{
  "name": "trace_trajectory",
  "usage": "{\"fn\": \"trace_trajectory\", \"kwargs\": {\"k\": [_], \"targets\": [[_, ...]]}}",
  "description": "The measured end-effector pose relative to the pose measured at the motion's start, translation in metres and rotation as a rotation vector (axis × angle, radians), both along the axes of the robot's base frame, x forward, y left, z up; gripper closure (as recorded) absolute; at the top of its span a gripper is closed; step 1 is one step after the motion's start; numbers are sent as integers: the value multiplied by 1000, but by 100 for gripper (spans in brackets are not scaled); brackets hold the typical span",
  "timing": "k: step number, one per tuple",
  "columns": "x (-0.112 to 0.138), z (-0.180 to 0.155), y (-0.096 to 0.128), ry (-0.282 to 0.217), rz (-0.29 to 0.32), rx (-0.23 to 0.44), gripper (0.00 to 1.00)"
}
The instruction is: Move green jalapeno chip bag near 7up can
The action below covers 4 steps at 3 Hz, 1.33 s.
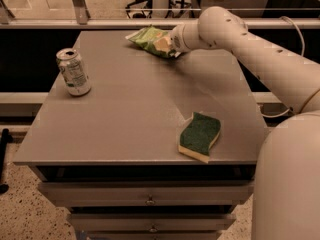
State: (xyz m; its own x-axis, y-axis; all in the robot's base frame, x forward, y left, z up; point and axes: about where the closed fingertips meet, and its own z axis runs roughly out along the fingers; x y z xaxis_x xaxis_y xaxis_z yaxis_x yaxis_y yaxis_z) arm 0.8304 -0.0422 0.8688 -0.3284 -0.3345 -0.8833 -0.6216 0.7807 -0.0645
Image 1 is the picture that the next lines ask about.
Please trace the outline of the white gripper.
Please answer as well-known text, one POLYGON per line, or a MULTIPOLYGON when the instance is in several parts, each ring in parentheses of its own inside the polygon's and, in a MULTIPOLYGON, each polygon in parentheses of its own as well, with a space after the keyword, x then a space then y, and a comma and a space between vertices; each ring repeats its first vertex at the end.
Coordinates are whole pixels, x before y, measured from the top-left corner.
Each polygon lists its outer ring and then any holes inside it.
POLYGON ((169 53, 172 50, 173 46, 173 48, 177 52, 189 52, 190 48, 186 45, 184 41, 184 29, 184 24, 177 25, 171 30, 170 37, 164 36, 154 42, 155 48, 158 51, 169 53))

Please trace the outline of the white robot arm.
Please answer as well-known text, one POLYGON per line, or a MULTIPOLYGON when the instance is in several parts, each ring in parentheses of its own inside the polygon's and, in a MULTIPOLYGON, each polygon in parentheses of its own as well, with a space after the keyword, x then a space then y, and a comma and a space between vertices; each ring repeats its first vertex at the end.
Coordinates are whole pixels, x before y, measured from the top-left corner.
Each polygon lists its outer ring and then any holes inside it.
POLYGON ((169 38, 178 52, 230 52, 292 110, 258 155, 252 240, 320 240, 320 65, 250 33, 222 7, 175 26, 169 38))

